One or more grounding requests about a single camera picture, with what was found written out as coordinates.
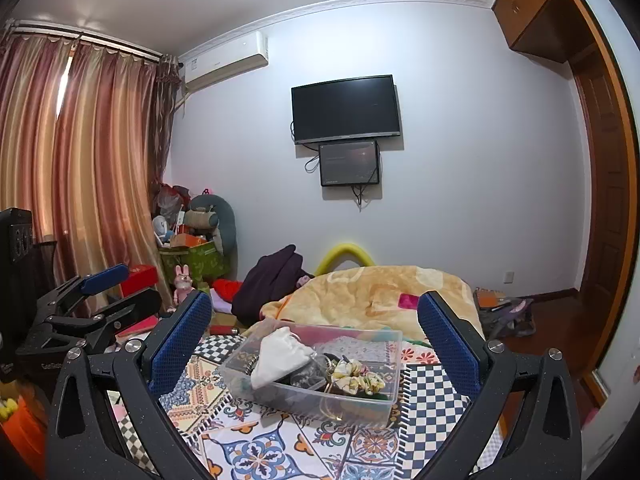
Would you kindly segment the floral yellow scrunchie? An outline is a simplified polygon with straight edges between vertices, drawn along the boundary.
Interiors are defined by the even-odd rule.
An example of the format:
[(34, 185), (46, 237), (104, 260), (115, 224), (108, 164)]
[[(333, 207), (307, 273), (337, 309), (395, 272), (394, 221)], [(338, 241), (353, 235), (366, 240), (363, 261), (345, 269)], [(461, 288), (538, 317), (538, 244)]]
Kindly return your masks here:
[(346, 396), (376, 396), (385, 388), (386, 382), (360, 361), (343, 358), (332, 368), (329, 385)]

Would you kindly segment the white cloth pouch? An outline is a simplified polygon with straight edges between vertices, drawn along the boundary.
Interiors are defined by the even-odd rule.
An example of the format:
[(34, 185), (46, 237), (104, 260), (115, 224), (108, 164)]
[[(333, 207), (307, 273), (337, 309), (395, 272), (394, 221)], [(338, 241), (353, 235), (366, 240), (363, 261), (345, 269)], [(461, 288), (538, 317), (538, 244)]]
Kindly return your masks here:
[(252, 389), (264, 388), (299, 370), (315, 354), (288, 326), (278, 328), (260, 342), (258, 359), (250, 373)]

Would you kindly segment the red gift box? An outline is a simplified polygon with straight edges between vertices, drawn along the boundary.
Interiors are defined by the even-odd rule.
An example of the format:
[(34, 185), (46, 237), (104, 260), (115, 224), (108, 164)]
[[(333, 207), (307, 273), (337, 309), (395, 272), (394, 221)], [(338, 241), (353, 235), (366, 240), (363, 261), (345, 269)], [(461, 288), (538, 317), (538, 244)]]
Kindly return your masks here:
[(158, 283), (157, 268), (147, 264), (130, 266), (128, 278), (119, 284), (123, 297), (129, 297), (140, 290), (155, 287)]

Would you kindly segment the purple bag on floor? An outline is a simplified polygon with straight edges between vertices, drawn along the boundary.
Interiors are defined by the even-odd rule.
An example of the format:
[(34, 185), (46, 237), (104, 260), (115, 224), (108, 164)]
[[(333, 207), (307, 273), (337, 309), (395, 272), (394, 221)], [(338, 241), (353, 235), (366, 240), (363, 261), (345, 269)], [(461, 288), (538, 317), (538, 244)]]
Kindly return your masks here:
[(475, 307), (486, 339), (527, 337), (536, 333), (532, 298), (509, 297), (498, 290), (477, 288)]

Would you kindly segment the pink bunny plush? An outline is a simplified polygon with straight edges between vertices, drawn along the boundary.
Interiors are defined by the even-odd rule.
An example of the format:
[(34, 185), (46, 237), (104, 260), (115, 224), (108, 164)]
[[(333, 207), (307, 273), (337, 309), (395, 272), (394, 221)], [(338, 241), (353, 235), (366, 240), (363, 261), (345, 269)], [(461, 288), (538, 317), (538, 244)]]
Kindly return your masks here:
[(175, 267), (175, 279), (174, 279), (174, 303), (178, 306), (186, 299), (187, 296), (193, 290), (193, 281), (190, 274), (190, 269), (187, 264), (183, 266)]

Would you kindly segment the patchwork patterned bedspread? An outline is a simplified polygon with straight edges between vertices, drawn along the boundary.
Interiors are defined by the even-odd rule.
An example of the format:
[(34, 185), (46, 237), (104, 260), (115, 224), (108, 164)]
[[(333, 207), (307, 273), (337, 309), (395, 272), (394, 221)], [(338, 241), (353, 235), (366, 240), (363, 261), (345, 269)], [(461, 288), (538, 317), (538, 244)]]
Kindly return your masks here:
[(435, 353), (402, 346), (398, 402), (383, 428), (309, 420), (235, 401), (218, 368), (240, 336), (209, 336), (160, 404), (215, 479), (411, 479), (435, 455), (469, 400)]

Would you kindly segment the pink striped curtain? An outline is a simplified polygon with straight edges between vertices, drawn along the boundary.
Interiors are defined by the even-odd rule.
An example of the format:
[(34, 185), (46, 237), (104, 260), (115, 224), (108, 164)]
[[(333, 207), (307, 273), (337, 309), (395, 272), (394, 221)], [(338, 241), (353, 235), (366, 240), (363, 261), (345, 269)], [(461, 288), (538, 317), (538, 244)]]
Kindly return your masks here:
[(170, 143), (178, 76), (80, 39), (1, 41), (1, 206), (32, 212), (55, 277), (162, 262), (152, 201)]

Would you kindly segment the grey plush toy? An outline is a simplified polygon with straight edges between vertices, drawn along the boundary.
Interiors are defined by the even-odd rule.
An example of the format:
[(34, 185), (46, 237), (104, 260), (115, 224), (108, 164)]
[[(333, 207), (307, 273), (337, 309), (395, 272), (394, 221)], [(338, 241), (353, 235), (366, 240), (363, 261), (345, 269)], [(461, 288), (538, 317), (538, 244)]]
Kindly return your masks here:
[(215, 194), (201, 194), (190, 201), (183, 223), (190, 234), (212, 240), (217, 252), (230, 256), (236, 246), (235, 216), (230, 204)]

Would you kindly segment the dark purple clothing pile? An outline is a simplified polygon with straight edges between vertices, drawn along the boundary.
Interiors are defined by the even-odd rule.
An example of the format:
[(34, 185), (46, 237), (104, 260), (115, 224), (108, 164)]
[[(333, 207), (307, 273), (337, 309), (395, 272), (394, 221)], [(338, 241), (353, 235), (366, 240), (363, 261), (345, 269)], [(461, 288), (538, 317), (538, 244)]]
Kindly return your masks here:
[(265, 304), (277, 301), (301, 288), (314, 276), (303, 269), (303, 257), (289, 244), (262, 256), (232, 299), (232, 314), (245, 327), (260, 320)]

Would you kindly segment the beige patterned blanket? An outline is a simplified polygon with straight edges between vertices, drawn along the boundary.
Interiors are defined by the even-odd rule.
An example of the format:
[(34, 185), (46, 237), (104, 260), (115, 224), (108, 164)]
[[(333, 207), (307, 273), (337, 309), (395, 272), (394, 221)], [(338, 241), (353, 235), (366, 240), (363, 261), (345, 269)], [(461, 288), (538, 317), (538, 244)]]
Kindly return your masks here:
[(438, 292), (462, 320), (481, 333), (472, 288), (461, 278), (420, 266), (360, 266), (319, 275), (288, 296), (267, 302), (263, 318), (305, 325), (331, 325), (357, 330), (400, 330), (408, 339), (426, 337), (416, 309), (403, 307), (401, 296)]

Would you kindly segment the clear plastic storage box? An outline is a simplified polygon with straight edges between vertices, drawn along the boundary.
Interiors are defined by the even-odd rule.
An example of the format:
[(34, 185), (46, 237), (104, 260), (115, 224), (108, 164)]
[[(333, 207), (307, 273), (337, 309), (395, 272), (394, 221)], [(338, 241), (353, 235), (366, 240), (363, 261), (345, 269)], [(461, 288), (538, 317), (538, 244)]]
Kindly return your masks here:
[(399, 330), (260, 322), (220, 367), (235, 400), (309, 419), (383, 427), (398, 400)]

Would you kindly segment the yellow foam hoop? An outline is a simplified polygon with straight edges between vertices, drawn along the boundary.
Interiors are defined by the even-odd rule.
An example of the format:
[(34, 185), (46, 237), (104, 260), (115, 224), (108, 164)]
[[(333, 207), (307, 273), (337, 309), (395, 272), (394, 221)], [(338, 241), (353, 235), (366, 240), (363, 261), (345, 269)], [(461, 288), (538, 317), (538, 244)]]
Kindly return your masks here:
[(358, 262), (360, 266), (374, 266), (371, 256), (360, 246), (354, 243), (341, 243), (332, 247), (320, 260), (316, 275), (332, 272), (343, 260)]

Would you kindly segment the wooden door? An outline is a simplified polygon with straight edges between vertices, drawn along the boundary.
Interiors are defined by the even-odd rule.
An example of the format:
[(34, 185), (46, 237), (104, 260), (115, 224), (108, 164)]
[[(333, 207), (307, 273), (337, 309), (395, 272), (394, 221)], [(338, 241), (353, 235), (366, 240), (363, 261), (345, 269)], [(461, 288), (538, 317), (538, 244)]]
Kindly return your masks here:
[(626, 298), (634, 260), (637, 156), (630, 111), (618, 73), (595, 44), (570, 63), (587, 128), (591, 174), (588, 250), (582, 304), (600, 336), (587, 370), (600, 364)]

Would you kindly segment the wooden overhead cabinet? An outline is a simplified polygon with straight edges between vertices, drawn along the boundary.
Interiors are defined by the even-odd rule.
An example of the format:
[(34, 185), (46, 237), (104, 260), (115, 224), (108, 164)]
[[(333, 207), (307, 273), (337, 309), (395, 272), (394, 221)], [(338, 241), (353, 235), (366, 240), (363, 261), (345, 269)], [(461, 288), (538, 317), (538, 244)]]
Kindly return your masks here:
[(565, 63), (596, 42), (577, 0), (496, 0), (494, 10), (509, 48)]

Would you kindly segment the small black wall monitor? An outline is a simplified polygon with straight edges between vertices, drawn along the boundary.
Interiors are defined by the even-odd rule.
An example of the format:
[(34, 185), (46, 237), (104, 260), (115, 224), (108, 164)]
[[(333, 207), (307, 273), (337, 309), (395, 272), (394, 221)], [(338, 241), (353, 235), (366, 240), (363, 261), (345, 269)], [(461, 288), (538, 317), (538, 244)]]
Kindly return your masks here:
[(320, 144), (319, 166), (320, 183), (324, 188), (379, 184), (378, 142), (369, 140)]

